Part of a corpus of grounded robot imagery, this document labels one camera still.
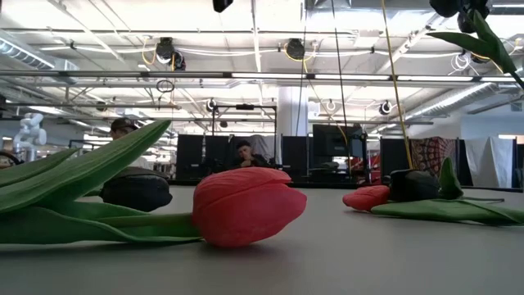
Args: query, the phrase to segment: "pillar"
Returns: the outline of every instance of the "pillar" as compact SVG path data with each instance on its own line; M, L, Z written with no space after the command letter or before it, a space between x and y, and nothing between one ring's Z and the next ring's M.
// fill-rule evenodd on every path
M308 89L281 87L277 100L277 163L282 163L281 136L308 136Z

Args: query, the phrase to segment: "red tulip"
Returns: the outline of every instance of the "red tulip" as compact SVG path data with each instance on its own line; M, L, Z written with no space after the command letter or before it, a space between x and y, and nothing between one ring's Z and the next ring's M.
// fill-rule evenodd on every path
M375 185L359 188L353 193L346 194L342 201L348 207L356 210L371 211L371 208L386 204L390 196L390 188L386 185Z
M242 247L278 234L302 214L306 196L280 170L242 168L203 179L193 195L193 222L215 246Z

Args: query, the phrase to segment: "black backpack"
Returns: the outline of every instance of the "black backpack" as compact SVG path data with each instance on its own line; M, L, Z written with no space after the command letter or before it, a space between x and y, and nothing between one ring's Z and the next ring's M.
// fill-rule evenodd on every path
M145 212L168 205L173 199L165 175L138 167L127 167L107 181L100 197L106 203Z

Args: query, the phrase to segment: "desk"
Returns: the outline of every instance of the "desk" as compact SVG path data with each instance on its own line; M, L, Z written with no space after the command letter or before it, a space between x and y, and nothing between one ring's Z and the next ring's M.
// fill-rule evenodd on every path
M160 212L189 211L173 187ZM524 229L399 220L353 212L345 190L302 189L304 215L279 235L237 250L205 243L147 247L76 243L0 246L5 295L497 295L523 294ZM524 196L505 197L524 209Z

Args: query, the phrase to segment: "white figure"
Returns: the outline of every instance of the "white figure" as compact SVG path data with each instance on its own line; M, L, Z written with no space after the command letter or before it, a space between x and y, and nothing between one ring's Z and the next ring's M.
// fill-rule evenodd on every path
M42 114L25 114L24 119L20 120L20 131L13 139L14 152L20 153L22 149L27 151L26 161L36 160L36 146L44 145L47 142L46 130L40 129Z

